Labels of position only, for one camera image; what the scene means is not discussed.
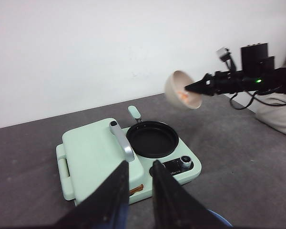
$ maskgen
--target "pan handle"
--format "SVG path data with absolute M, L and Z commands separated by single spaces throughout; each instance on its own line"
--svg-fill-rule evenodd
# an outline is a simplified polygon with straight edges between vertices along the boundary
M 125 153 L 125 160 L 127 162 L 133 161 L 134 160 L 133 148 L 131 147 L 120 125 L 116 121 L 112 121 L 109 123 L 109 128 L 111 133 L 115 135 L 116 138 L 118 139 L 118 142 Z
M 135 106 L 129 106 L 128 112 L 138 122 L 142 122 L 141 114 Z

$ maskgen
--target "white bowl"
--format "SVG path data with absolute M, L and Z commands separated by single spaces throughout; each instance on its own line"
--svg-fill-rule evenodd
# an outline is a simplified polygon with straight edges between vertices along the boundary
M 188 92 L 185 86 L 194 83 L 194 80 L 182 71 L 175 71 L 166 80 L 165 96 L 167 100 L 176 108 L 182 110 L 197 109 L 202 103 L 201 95 L 194 92 Z

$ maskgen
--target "gray table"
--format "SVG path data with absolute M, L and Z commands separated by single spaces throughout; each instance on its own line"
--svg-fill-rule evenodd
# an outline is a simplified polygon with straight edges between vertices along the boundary
M 0 226 L 51 224 L 72 209 L 56 164 L 61 135 L 107 117 L 131 126 L 131 104 L 144 120 L 171 125 L 200 159 L 201 175 L 184 185 L 192 196 L 233 225 L 286 228 L 286 135 L 223 95 L 180 112 L 163 94 L 0 129 Z M 153 224 L 151 198 L 130 205 L 129 229 Z

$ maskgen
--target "black nonstick pan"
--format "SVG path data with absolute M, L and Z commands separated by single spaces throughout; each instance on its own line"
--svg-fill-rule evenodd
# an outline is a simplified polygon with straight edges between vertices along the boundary
M 178 134 L 169 125 L 156 121 L 142 121 L 135 106 L 128 107 L 137 124 L 129 128 L 126 137 L 136 154 L 160 158 L 171 154 L 179 143 Z

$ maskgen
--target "white wall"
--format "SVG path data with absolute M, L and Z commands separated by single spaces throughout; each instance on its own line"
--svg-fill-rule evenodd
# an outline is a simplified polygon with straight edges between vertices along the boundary
M 286 58 L 286 0 L 0 0 L 0 127 L 163 92 L 225 70 L 225 46 Z

